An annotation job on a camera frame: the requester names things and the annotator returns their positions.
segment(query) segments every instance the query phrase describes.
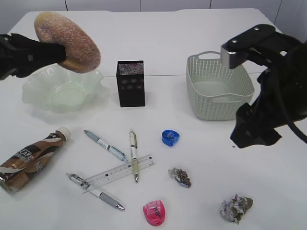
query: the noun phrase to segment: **sugar-coated donut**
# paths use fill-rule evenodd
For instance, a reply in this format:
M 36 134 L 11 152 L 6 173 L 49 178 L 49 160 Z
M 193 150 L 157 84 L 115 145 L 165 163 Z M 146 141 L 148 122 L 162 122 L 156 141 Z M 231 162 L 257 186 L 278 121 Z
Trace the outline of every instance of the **sugar-coated donut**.
M 94 70 L 100 64 L 100 52 L 92 39 L 74 22 L 55 12 L 39 14 L 34 22 L 41 42 L 65 46 L 66 60 L 62 67 L 77 73 Z

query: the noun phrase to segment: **glass bowl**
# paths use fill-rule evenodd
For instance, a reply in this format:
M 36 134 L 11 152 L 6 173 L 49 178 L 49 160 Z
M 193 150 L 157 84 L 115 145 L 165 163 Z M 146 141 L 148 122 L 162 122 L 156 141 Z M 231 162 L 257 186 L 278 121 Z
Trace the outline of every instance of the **glass bowl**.
M 28 77 L 22 100 L 55 113 L 78 111 L 94 99 L 103 78 L 96 70 L 80 74 L 53 64 Z

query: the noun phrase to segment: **transparent ruler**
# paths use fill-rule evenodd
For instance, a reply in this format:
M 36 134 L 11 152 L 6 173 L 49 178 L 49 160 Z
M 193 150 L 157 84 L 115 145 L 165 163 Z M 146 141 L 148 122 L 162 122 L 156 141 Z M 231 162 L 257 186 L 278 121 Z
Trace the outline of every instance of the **transparent ruler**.
M 138 163 L 139 163 L 139 170 L 142 170 L 154 165 L 155 161 L 151 155 L 147 155 L 145 157 L 138 158 Z M 132 171 L 131 162 L 129 162 L 114 169 L 110 169 L 95 176 L 89 177 L 84 180 L 85 182 L 84 185 L 87 185 L 86 187 L 83 187 L 85 189 L 84 192 L 85 193 L 89 192 L 105 184 L 111 183 L 128 175 L 131 175 L 132 173 L 133 171 Z

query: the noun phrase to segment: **white pen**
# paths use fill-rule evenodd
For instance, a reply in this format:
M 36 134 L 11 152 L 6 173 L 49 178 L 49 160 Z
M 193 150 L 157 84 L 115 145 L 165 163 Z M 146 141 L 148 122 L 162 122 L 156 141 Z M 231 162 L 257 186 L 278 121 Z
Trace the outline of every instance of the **white pen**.
M 68 178 L 74 182 L 75 184 L 79 185 L 81 188 L 86 189 L 88 188 L 90 185 L 81 177 L 79 177 L 76 174 L 66 174 L 68 176 Z M 124 211 L 125 208 L 123 207 L 123 205 L 121 205 L 118 201 L 116 201 L 115 199 L 113 199 L 112 197 L 108 196 L 105 193 L 102 193 L 100 191 L 98 191 L 97 189 L 91 190 L 89 191 L 91 194 L 93 194 L 94 196 L 98 197 L 99 199 L 101 199 L 102 201 L 106 202 L 108 205 Z
M 136 141 L 136 134 L 132 131 L 132 129 L 129 132 L 130 137 L 130 148 L 131 148 L 131 158 L 132 158 L 132 169 L 134 174 L 135 182 L 137 183 L 139 181 L 139 165 L 136 155 L 136 149 L 137 149 L 137 141 Z

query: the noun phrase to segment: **gray woven basket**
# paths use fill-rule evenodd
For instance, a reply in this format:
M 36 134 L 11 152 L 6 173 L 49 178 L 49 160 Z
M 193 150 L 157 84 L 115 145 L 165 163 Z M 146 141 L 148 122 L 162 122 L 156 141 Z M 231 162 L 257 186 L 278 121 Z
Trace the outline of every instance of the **gray woven basket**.
M 190 56 L 187 62 L 187 90 L 195 115 L 203 120 L 234 120 L 236 111 L 249 103 L 254 87 L 241 65 L 228 69 L 220 59 L 200 59 L 200 55 L 218 54 L 208 51 Z

